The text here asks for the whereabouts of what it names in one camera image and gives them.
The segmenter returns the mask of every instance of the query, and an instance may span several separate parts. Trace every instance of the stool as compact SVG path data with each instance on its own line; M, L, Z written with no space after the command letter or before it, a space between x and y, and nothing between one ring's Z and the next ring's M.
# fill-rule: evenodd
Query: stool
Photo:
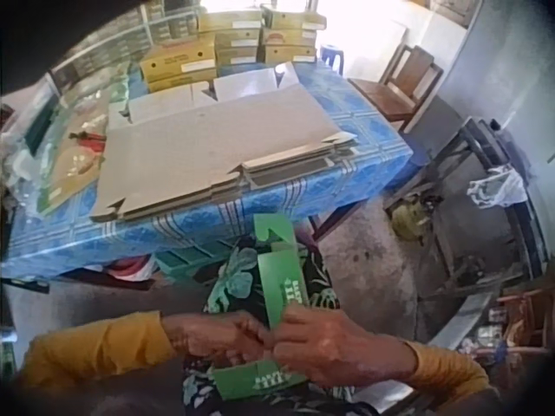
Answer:
M335 65L336 58L339 57L339 75L343 76L343 64L345 63L345 57L342 50L333 45L322 45L320 47L320 56L322 57L322 61L324 61L331 68Z

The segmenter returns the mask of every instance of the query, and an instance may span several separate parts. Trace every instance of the plastic bag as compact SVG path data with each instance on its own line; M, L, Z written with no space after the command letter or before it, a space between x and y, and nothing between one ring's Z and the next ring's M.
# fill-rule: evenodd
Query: plastic bag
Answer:
M2 133L0 143L1 180L11 196L3 198L4 208L8 211L14 210L16 201L16 205L23 207L32 216L36 214L33 197L40 183L40 164L30 154L23 136Z
M480 208L502 207L518 204L528 200L524 180L509 165L494 167L490 176L470 182L467 195Z
M111 87L94 91L63 112L67 122L59 120L62 130L42 154L41 189L36 201L36 210L42 216L98 178L111 96Z

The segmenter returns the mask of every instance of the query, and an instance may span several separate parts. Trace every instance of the blue tablecloth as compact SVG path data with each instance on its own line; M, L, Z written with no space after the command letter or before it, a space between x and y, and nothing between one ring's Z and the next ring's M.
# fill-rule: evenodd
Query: blue tablecloth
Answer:
M229 75L264 68L247 64L220 69ZM321 62L295 64L299 80L347 132L357 135L356 159L301 179L248 192L225 204L177 210L132 223L93 223L88 214L95 202L96 183L44 220L17 211L2 262L3 277L56 276L90 264L107 263L175 247L189 247L251 231L252 215L284 212L293 220L372 198L404 167L412 154L392 126L346 80ZM146 93L138 75L129 80L129 98ZM45 140L62 134L54 122Z

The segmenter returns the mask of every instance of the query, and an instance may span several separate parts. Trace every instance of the chair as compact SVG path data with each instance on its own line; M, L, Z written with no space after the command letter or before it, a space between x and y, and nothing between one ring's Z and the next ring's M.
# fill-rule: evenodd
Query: chair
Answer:
M343 51L333 45L322 45L320 48L320 56L322 61L329 65L332 69L336 64L336 58L339 58L339 75L343 76L343 66L345 64L345 57Z
M408 59L398 70L407 52ZM434 72L431 81L428 77L430 69ZM434 57L424 49L400 45L380 82L357 79L349 79L349 82L374 104L389 122L402 121L400 130L403 130L429 97L442 74L443 69L434 64ZM417 96L416 93L425 78L429 84L423 93Z
M555 257L545 274L503 290L497 299L505 311L503 340L496 348L478 348L478 360L495 361L496 386L512 389L536 357L549 357L555 347Z

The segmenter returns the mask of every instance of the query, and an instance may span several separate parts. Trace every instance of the yellow sleeve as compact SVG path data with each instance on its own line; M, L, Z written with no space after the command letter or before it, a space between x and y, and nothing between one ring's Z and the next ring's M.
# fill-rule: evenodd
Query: yellow sleeve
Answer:
M36 337L18 380L25 387L62 389L174 356L160 313L136 313Z
M471 357L417 342L407 344L418 359L418 367L406 380L407 384L422 393L432 394L440 408L492 388L484 369Z

